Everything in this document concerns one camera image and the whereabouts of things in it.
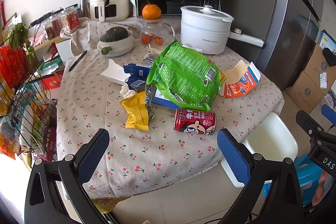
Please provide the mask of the orange white milk carton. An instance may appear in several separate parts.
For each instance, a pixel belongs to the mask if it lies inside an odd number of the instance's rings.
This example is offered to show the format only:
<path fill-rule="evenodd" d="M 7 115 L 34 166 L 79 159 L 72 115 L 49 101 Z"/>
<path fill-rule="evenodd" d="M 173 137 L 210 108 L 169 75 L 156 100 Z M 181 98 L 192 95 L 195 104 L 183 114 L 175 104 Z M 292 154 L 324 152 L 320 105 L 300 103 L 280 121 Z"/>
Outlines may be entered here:
<path fill-rule="evenodd" d="M 240 60 L 233 69 L 224 71 L 226 79 L 219 91 L 219 95 L 226 98 L 245 96 L 260 81 L 261 73 L 254 63 Z"/>

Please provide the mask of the red drink can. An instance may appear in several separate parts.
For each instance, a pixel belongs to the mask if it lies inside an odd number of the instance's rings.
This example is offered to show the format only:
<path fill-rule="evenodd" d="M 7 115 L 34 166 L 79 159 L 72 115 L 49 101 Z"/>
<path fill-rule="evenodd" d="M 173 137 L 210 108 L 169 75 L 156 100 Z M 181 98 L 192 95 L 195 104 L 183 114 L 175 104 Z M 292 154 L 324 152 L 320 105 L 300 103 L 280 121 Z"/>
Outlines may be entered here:
<path fill-rule="evenodd" d="M 198 135 L 212 135 L 217 124 L 213 112 L 178 109 L 175 112 L 173 129 L 178 132 Z"/>

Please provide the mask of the yellow snack wrapper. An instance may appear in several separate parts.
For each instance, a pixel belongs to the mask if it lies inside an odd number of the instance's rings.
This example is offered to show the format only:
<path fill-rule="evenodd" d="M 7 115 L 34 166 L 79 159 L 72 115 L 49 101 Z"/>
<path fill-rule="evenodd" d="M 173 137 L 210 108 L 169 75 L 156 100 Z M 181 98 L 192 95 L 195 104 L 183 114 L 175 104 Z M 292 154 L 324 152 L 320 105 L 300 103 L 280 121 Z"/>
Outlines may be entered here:
<path fill-rule="evenodd" d="M 126 98 L 120 102 L 128 114 L 125 128 L 149 131 L 149 114 L 145 104 L 145 92 Z"/>

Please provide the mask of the white tissue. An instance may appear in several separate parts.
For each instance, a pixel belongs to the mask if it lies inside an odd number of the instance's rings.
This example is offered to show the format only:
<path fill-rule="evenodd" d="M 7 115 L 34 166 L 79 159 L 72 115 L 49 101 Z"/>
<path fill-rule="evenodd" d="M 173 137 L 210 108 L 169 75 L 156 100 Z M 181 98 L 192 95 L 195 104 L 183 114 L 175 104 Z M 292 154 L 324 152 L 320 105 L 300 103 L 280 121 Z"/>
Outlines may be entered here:
<path fill-rule="evenodd" d="M 120 96 L 122 96 L 123 99 L 127 99 L 130 97 L 133 97 L 137 94 L 135 90 L 129 89 L 127 85 L 123 85 L 120 90 Z"/>

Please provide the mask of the white paper box piece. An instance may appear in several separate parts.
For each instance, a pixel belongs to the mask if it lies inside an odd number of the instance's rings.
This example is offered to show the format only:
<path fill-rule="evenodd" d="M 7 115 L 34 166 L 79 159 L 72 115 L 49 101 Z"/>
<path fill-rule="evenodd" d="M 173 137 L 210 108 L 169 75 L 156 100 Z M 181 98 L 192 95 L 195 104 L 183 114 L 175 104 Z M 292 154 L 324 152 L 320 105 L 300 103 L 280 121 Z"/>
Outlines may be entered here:
<path fill-rule="evenodd" d="M 108 68 L 101 75 L 107 80 L 119 84 L 126 85 L 126 81 L 131 76 L 130 73 L 125 73 L 122 66 L 116 64 L 113 59 L 109 59 Z"/>

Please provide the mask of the green snack bag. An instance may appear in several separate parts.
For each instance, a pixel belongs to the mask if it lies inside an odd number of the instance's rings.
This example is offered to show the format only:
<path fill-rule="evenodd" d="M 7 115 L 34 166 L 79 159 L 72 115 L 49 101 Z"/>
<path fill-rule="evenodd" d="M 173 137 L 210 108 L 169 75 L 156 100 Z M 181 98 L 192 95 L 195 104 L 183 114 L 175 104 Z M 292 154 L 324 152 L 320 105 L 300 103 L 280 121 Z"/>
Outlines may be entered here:
<path fill-rule="evenodd" d="M 156 58 L 146 83 L 181 109 L 210 111 L 225 80 L 208 57 L 174 40 Z"/>

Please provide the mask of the blue white carton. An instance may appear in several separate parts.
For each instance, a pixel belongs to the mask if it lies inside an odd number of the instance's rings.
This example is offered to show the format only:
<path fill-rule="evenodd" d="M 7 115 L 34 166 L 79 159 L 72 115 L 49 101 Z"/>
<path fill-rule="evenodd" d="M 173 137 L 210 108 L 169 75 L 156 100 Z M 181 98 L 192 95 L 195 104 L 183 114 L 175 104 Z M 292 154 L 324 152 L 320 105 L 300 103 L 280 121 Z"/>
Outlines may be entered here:
<path fill-rule="evenodd" d="M 130 76 L 126 80 L 128 88 L 131 90 L 135 90 L 146 83 L 151 68 L 130 63 L 128 65 L 124 65 L 123 70 L 125 73 L 130 74 Z"/>

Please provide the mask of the white trash bin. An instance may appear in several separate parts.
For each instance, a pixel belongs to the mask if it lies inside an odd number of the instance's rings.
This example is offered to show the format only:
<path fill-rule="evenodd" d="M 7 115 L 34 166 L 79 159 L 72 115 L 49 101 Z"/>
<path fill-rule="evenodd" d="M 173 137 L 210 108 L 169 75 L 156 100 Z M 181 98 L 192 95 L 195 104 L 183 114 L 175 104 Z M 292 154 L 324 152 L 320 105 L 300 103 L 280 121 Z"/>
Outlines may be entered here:
<path fill-rule="evenodd" d="M 250 156 L 258 153 L 266 160 L 294 160 L 298 153 L 295 138 L 276 113 L 270 113 L 241 143 L 223 129 L 218 132 L 217 144 L 224 156 L 222 167 L 236 188 L 242 188 L 253 169 Z"/>

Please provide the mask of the upper cardboard box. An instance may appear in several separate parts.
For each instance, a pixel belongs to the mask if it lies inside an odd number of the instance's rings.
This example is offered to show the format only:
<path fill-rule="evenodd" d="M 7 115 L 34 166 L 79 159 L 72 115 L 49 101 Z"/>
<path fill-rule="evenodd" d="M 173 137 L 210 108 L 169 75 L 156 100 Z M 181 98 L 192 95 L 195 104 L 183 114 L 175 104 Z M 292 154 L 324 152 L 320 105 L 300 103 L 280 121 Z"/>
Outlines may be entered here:
<path fill-rule="evenodd" d="M 335 66 L 328 65 L 323 49 L 316 45 L 304 72 L 325 96 L 335 81 Z"/>

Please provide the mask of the black pouch on box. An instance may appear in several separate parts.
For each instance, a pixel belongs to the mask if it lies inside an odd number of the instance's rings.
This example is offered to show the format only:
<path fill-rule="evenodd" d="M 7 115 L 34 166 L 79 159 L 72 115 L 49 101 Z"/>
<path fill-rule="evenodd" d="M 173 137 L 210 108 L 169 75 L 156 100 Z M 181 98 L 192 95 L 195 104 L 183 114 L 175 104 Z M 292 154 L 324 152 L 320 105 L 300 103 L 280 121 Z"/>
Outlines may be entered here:
<path fill-rule="evenodd" d="M 329 48 L 324 48 L 322 54 L 330 67 L 336 66 L 336 55 Z"/>

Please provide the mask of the blue white product box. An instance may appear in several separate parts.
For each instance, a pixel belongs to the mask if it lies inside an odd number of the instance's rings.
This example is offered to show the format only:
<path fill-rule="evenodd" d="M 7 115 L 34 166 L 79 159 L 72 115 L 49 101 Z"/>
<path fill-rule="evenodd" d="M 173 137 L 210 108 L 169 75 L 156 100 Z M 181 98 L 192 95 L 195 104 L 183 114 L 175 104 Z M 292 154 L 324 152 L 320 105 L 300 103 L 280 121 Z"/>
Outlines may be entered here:
<path fill-rule="evenodd" d="M 336 42 L 326 30 L 320 32 L 318 44 L 322 49 L 328 48 L 334 55 L 336 54 Z"/>

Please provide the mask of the cherry print tablecloth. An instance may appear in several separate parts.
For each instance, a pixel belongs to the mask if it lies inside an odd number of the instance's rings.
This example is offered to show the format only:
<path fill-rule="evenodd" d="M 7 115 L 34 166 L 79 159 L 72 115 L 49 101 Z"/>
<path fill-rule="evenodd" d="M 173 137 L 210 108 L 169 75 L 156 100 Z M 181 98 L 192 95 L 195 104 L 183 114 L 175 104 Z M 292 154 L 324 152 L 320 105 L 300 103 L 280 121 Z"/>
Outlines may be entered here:
<path fill-rule="evenodd" d="M 80 19 L 72 35 L 57 104 L 56 148 L 58 160 L 75 154 L 100 128 L 109 132 L 109 147 L 84 189 L 92 199 L 126 197 L 182 182 L 207 171 L 224 157 L 217 145 L 217 132 L 228 128 L 238 140 L 245 139 L 271 113 L 280 114 L 284 98 L 274 83 L 261 74 L 246 96 L 218 96 L 211 106 L 217 115 L 216 132 L 202 136 L 173 130 L 174 111 L 153 106 L 149 131 L 127 129 L 128 115 L 120 102 L 121 85 L 102 75 L 109 58 L 97 50 L 99 37 L 120 23 L 139 34 L 135 18 L 100 23 Z M 70 72 L 80 54 L 83 59 Z"/>

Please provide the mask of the dark green pumpkin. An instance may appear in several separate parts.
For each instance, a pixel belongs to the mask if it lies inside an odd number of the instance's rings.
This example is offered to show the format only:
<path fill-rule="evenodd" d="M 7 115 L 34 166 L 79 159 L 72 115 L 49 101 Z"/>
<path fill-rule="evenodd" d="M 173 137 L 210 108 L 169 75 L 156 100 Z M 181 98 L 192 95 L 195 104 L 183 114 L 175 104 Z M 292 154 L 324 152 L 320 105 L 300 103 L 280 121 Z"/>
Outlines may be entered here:
<path fill-rule="evenodd" d="M 123 27 L 112 27 L 100 38 L 102 42 L 117 42 L 128 38 L 129 34 L 126 28 Z"/>

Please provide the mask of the small orange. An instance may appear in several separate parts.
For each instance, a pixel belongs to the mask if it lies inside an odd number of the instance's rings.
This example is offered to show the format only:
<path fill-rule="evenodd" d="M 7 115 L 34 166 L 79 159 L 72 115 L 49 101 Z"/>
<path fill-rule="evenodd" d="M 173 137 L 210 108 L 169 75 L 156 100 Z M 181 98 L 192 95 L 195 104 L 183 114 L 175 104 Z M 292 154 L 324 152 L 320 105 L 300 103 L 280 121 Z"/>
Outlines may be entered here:
<path fill-rule="evenodd" d="M 153 34 L 142 34 L 141 35 L 141 42 L 142 44 L 149 44 L 150 42 L 152 42 L 154 39 L 154 35 Z"/>
<path fill-rule="evenodd" d="M 156 36 L 156 37 L 154 38 L 154 42 L 156 43 L 156 45 L 162 45 L 163 42 L 164 42 L 164 38 L 163 38 L 163 37 Z"/>

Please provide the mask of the small orange right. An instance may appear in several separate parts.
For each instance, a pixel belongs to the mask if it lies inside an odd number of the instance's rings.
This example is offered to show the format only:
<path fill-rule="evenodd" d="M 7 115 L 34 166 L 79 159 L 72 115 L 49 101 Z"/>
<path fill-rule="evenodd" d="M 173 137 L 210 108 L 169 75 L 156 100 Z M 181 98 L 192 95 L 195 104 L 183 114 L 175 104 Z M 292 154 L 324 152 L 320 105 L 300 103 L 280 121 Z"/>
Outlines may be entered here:
<path fill-rule="evenodd" d="M 164 38 L 163 38 L 163 37 L 156 36 L 156 37 L 154 38 L 154 42 L 156 43 L 156 45 L 162 45 L 163 42 L 164 42 Z"/>

